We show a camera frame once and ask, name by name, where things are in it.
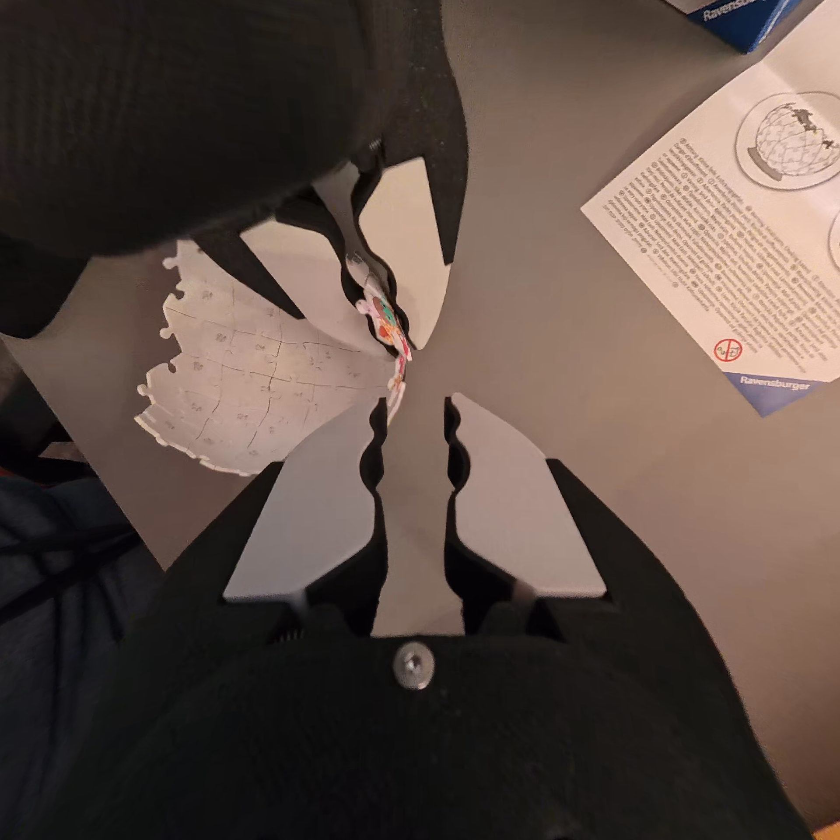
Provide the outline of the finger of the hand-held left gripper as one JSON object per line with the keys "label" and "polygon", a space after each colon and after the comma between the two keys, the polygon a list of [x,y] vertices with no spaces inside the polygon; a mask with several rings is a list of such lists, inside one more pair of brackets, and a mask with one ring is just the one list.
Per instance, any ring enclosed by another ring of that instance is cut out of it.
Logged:
{"label": "finger of the hand-held left gripper", "polygon": [[367,287],[385,291],[382,281],[371,262],[348,245],[349,234],[315,190],[284,202],[240,236],[316,329],[349,349],[396,357],[356,307]]}
{"label": "finger of the hand-held left gripper", "polygon": [[388,270],[407,337],[422,350],[438,325],[452,268],[440,241],[424,158],[361,173],[351,201],[366,252]]}

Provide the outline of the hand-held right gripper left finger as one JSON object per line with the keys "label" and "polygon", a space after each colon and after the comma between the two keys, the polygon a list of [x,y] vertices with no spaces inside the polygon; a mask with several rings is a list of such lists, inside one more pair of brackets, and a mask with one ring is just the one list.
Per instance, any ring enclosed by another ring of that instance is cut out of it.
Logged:
{"label": "hand-held right gripper left finger", "polygon": [[227,606],[284,605],[304,621],[336,609],[352,634],[372,635],[389,569],[379,485],[385,399],[366,398],[295,447],[224,588]]}

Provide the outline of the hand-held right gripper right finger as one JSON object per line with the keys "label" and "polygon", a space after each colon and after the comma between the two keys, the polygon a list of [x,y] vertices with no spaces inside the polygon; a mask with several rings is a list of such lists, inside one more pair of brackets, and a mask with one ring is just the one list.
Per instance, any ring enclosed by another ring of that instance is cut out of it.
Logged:
{"label": "hand-held right gripper right finger", "polygon": [[461,393],[445,400],[444,572],[466,636],[559,636],[558,607],[588,613],[607,586],[543,451]]}

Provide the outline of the small white puzzle piece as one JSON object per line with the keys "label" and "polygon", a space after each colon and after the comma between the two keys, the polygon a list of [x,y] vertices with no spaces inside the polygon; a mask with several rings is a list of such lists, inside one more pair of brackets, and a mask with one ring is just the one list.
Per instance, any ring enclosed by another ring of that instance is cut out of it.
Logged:
{"label": "small white puzzle piece", "polygon": [[345,259],[351,279],[362,289],[362,297],[355,302],[356,310],[371,323],[374,338],[393,348],[405,362],[413,360],[413,352],[385,284],[368,262],[356,253]]}

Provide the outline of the partly built puzzle ball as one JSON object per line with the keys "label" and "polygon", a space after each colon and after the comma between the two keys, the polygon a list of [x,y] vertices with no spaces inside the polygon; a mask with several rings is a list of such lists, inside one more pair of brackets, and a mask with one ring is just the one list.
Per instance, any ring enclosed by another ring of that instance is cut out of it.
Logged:
{"label": "partly built puzzle ball", "polygon": [[352,350],[294,318],[181,239],[164,268],[176,292],[163,304],[164,339],[179,353],[149,370],[134,418],[159,445],[218,472],[253,476],[366,398],[401,405],[396,358]]}

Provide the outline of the colourful puzzle box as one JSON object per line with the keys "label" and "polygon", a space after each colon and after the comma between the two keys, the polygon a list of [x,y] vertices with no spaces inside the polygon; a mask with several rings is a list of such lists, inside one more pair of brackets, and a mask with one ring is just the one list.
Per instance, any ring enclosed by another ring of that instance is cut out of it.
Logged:
{"label": "colourful puzzle box", "polygon": [[688,20],[746,55],[800,5],[800,1],[666,1]]}

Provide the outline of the white instruction leaflet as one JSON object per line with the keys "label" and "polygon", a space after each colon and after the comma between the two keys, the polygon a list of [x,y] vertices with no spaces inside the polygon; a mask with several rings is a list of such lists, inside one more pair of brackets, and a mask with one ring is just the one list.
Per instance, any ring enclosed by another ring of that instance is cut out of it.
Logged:
{"label": "white instruction leaflet", "polygon": [[838,36],[820,2],[581,208],[762,417],[839,376]]}

